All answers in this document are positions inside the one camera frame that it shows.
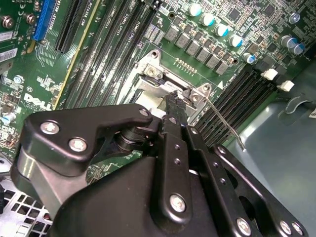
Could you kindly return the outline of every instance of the pcie slot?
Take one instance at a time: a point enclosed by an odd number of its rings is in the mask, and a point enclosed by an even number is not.
[[[55,49],[67,53],[74,41],[79,24],[89,0],[72,0],[68,6],[64,22],[59,32]]]
[[[96,84],[98,84],[97,80],[99,79],[99,75],[102,73],[102,70],[104,66],[106,66],[106,62],[108,61],[109,56],[111,57],[111,52],[113,52],[114,50],[112,43],[114,42],[114,39],[116,39],[115,43],[117,44],[120,40],[120,37],[122,36],[122,33],[124,32],[124,30],[121,30],[120,34],[118,34],[118,30],[121,25],[126,27],[126,25],[122,23],[126,20],[125,16],[130,10],[129,6],[131,3],[132,0],[120,2],[120,8],[117,11],[115,19],[113,20],[113,25],[111,26],[111,29],[109,30],[108,34],[105,37],[105,40],[103,41],[101,51],[99,52],[89,74],[84,79],[79,97],[75,103],[75,108],[84,107],[84,99],[88,98],[94,88],[97,87]]]

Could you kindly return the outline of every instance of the integrated circuit chip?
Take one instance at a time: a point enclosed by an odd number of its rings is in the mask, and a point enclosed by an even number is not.
[[[213,68],[215,68],[215,66],[216,66],[216,64],[219,62],[219,59],[216,57],[216,56],[214,56],[214,55],[212,55],[212,57],[208,60],[208,62],[207,62],[207,66],[210,68],[210,69],[213,69]]]
[[[267,50],[270,52],[274,52],[276,49],[277,49],[277,45],[274,43],[271,43],[267,48]]]
[[[197,55],[197,59],[200,62],[204,63],[209,55],[210,55],[210,52],[206,48],[202,47],[201,51]]]
[[[190,46],[187,48],[186,52],[191,55],[191,56],[194,56],[197,51],[199,49],[199,44],[198,42],[196,42],[195,40],[192,41],[192,43],[190,44]]]
[[[178,32],[179,32],[178,28],[176,28],[175,26],[170,26],[167,33],[164,35],[164,37],[168,41],[173,41],[176,38]]]
[[[233,9],[231,11],[231,13],[228,15],[233,21],[237,20],[237,18],[239,17],[240,12],[237,9]]]
[[[225,71],[227,70],[227,68],[229,67],[228,64],[220,61],[217,65],[216,68],[214,69],[214,71],[218,74],[218,75],[222,75],[225,73]]]
[[[189,39],[190,38],[187,34],[181,34],[176,42],[176,46],[178,46],[179,48],[183,48],[188,43]]]
[[[264,10],[264,13],[267,15],[267,16],[271,16],[275,11],[275,7],[272,6],[271,4],[269,4],[267,6],[267,8]]]

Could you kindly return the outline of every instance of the green circuit board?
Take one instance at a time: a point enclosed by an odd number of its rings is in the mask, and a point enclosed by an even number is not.
[[[34,40],[46,2],[54,3],[47,32],[43,39]],[[87,0],[82,1],[84,10],[70,47],[61,52],[56,50],[61,26],[69,5],[75,2],[0,2],[0,15],[10,16],[14,22],[10,29],[0,26],[1,116],[14,114],[10,124],[0,121],[0,150],[10,159],[15,156],[23,120],[31,113],[110,105],[118,91],[124,98],[119,102],[128,103],[137,78],[126,78],[134,64],[152,49],[161,52],[161,64],[183,81],[192,86],[212,84],[210,99],[215,101],[246,65],[245,53],[250,52],[256,60],[268,57],[274,67],[280,67],[292,79],[311,60],[304,53],[290,53],[280,45],[280,39],[290,35],[304,44],[306,52],[315,42],[313,0],[165,0],[156,10],[151,0]],[[201,6],[198,16],[188,14],[192,3]],[[293,12],[301,17],[296,24],[288,21]],[[201,24],[204,13],[213,14],[213,25]],[[31,14],[36,19],[33,25],[27,22]],[[219,23],[229,29],[224,37],[214,32]],[[178,29],[174,40],[166,36],[171,26]],[[189,42],[179,47],[176,42],[183,34]],[[232,35],[243,39],[242,46],[230,46]],[[208,67],[207,61],[199,61],[198,53],[188,54],[188,46],[194,40],[199,50],[206,48],[227,65],[222,75]]]

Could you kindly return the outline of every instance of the capacitor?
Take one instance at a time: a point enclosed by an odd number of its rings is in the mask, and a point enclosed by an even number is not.
[[[232,35],[229,37],[228,43],[233,47],[239,47],[242,45],[242,38],[238,35]]]
[[[7,113],[2,118],[1,121],[4,124],[10,124],[11,122],[15,121],[16,115],[14,113]]]
[[[251,55],[250,53],[245,53],[242,58],[248,64],[253,64],[256,61],[255,56]]]
[[[211,13],[204,13],[201,16],[201,23],[204,26],[211,26],[214,24],[214,22],[215,22],[215,17]]]
[[[215,26],[214,32],[218,36],[226,36],[228,34],[229,30],[228,30],[227,26],[220,23],[220,24]]]
[[[288,51],[290,51],[291,53],[294,53],[295,55],[300,55],[301,53],[305,51],[305,46],[302,43],[300,43],[300,44],[297,44],[295,47],[290,48]]]
[[[198,16],[200,15],[202,12],[202,7],[200,4],[198,3],[192,3],[189,5],[189,8],[188,8],[188,14],[190,16]]]
[[[294,48],[297,42],[297,39],[291,36],[283,36],[280,41],[281,45],[287,48]]]

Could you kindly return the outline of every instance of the black mechanical tool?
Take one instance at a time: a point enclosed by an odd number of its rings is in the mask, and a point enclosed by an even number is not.
[[[208,149],[183,108],[171,94],[151,112],[127,104],[32,114],[12,180],[50,211],[50,237],[307,237],[225,147]],[[143,156],[87,185],[90,164],[133,150]]]

